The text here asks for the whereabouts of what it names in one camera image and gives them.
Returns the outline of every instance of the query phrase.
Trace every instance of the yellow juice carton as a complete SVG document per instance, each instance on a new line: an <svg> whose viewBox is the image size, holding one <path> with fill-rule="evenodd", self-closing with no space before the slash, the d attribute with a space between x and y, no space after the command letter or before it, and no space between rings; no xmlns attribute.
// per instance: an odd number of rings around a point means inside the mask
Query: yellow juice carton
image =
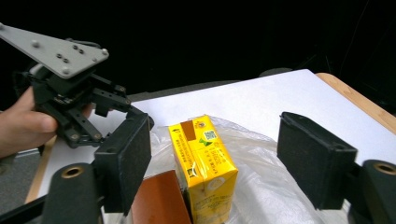
<svg viewBox="0 0 396 224"><path fill-rule="evenodd" d="M208 115L169 126L177 177L194 224L228 220L238 174Z"/></svg>

